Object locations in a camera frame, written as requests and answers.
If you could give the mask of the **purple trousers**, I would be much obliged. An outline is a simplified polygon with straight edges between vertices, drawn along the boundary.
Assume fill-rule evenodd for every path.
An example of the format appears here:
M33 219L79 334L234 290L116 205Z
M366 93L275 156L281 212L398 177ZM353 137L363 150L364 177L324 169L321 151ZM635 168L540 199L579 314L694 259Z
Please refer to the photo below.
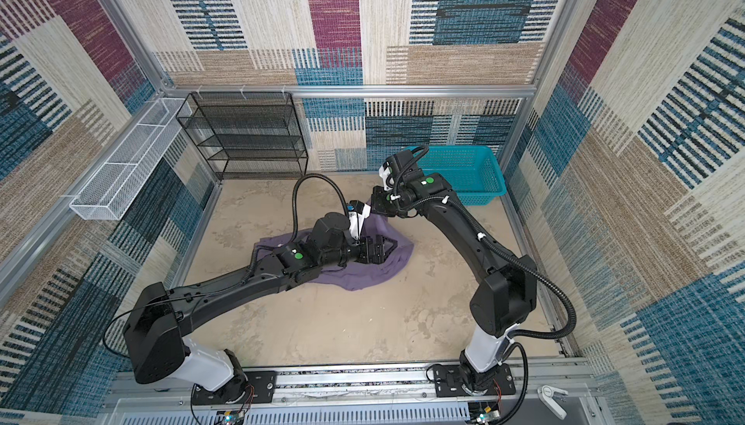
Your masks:
M268 256L277 254L293 285L321 283L355 291L392 279L407 266L413 250L413 242L386 217L353 200L345 219L330 212L296 235L261 239L253 252L258 272Z

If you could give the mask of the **teal plastic basket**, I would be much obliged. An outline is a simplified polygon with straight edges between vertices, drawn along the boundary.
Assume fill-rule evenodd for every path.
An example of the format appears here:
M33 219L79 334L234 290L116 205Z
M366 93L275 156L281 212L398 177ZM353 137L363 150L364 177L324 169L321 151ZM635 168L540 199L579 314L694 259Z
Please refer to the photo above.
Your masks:
M424 190L424 196L456 196L464 206L485 206L506 194L506 181L500 165L486 146L431 146L428 153L415 163L414 170L422 175L404 179L404 186Z

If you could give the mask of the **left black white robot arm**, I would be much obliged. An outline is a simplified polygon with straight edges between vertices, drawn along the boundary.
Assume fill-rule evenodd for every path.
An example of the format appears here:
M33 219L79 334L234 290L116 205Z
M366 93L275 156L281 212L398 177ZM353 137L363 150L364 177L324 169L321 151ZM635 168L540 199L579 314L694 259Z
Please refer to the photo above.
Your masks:
M244 304L294 289L349 262L382 264L397 249L382 235L351 238L347 232L307 237L278 247L226 275L167 289L146 287L122 334L138 384L167 378L199 386L225 404L248 396L248 378L234 352L208 349L190 340L200 326Z

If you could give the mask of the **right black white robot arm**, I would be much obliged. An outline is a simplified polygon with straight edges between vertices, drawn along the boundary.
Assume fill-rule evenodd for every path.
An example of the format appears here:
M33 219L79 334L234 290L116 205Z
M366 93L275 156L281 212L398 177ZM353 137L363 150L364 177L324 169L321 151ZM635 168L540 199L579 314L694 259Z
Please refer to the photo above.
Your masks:
M372 211L404 218L414 210L461 254L478 287L470 310L475 332L460 355L464 391L480 395L511 355L519 329L537 306L535 262L502 246L462 204L442 175L420 175L399 188L376 186Z

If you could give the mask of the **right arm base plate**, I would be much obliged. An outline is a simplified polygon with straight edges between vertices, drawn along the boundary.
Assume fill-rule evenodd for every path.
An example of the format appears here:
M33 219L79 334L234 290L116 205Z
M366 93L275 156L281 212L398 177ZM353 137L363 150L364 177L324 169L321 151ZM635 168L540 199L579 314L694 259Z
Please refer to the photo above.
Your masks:
M425 377L435 386L439 398L514 395L516 386L508 364L484 373L474 373L463 365L432 364Z

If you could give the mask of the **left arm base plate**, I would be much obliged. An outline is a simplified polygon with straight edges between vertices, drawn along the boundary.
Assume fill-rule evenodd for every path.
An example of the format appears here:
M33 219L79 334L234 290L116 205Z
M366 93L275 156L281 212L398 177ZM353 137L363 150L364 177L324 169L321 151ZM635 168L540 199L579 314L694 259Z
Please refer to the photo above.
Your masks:
M222 406L269 404L275 394L277 371L260 370L244 372L229 380L215 392L197 386L191 393L192 406Z

